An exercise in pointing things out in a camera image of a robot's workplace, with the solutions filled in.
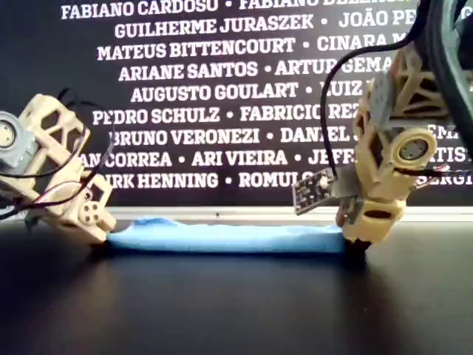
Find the right gripper tan lattice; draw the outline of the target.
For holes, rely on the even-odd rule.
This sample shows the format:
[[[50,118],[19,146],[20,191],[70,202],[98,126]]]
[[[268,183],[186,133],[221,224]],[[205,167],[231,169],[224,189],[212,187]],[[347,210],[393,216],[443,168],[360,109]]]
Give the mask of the right gripper tan lattice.
[[[369,105],[360,103],[353,124],[358,137],[355,169],[364,196],[370,200],[341,205],[344,259],[362,264],[366,250],[380,243],[404,215],[404,202],[418,179],[405,172],[426,167],[437,150],[433,133],[414,126],[382,129],[370,115]]]

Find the left gripper tan lattice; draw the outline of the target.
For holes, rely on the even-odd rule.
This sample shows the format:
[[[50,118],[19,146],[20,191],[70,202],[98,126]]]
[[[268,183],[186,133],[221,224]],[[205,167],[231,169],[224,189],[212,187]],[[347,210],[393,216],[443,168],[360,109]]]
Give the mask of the left gripper tan lattice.
[[[106,210],[112,186],[98,168],[86,169],[81,160],[90,131],[78,119],[81,104],[66,106],[57,98],[37,94],[19,116],[33,133],[38,151],[28,163],[22,186],[33,203],[51,203],[31,214],[70,234],[85,244],[103,244],[116,226]]]

